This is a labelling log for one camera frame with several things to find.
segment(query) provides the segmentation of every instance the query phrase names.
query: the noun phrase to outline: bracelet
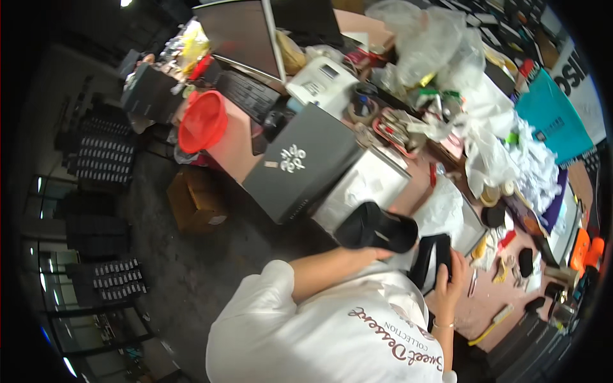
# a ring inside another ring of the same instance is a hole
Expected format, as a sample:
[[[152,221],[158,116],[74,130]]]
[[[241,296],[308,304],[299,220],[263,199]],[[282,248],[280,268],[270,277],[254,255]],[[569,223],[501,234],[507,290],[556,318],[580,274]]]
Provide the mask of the bracelet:
[[[455,325],[455,323],[454,323],[454,322],[451,322],[451,324],[450,324],[450,325],[447,325],[447,326],[439,326],[438,324],[436,324],[436,318],[434,318],[434,320],[432,321],[432,325],[433,325],[434,327],[438,327],[438,328],[453,328],[453,326]]]

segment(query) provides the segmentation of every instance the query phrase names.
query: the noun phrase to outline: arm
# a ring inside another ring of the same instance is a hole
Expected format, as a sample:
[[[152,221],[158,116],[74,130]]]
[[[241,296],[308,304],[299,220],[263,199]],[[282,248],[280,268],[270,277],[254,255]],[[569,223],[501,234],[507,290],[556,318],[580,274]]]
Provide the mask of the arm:
[[[293,260],[294,301],[302,301],[316,293],[339,283],[347,275],[357,273],[376,259],[385,259],[392,252],[382,249],[365,248],[349,250],[337,248],[314,256]]]
[[[463,284],[466,281],[468,264],[459,252],[451,249],[451,282],[447,283],[449,272],[447,266],[441,264],[436,276],[435,296],[438,307],[438,315],[435,318],[437,325],[432,327],[432,336],[441,345],[443,350],[443,371],[450,371],[454,359],[454,328],[449,327],[454,323],[455,305],[463,292]]]

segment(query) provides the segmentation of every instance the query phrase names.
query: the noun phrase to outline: brush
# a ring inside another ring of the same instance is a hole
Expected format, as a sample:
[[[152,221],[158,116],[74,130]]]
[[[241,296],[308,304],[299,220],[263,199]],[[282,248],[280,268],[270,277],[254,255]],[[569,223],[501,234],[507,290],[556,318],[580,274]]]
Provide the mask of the brush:
[[[494,327],[496,327],[497,324],[502,322],[504,318],[508,317],[513,312],[513,309],[513,305],[506,305],[506,307],[503,308],[502,311],[500,311],[498,314],[496,314],[494,319],[492,319],[492,324],[490,325],[490,327],[488,327],[487,330],[485,330],[483,334],[479,336],[479,338],[469,341],[468,345],[474,346],[475,344],[481,342],[483,338],[485,338],[485,336],[489,334],[494,329]]]

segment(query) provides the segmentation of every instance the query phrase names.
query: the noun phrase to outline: scissors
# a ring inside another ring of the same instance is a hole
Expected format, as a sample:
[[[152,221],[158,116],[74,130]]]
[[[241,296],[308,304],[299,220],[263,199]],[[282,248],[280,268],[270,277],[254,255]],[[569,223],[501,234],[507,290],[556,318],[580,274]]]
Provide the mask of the scissors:
[[[479,277],[479,273],[477,269],[473,271],[473,278],[470,280],[470,287],[468,288],[468,298],[471,298],[474,295],[474,288],[477,286],[477,278]]]

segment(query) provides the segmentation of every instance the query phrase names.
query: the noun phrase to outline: white logo print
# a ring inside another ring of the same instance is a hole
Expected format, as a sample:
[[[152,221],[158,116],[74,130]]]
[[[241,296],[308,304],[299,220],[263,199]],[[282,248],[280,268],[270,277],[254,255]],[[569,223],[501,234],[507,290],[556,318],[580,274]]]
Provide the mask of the white logo print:
[[[283,158],[283,161],[281,161],[281,170],[294,173],[294,169],[304,169],[305,167],[302,165],[302,159],[306,156],[307,152],[298,149],[295,144],[289,147],[289,151],[287,149],[281,150],[281,157]]]

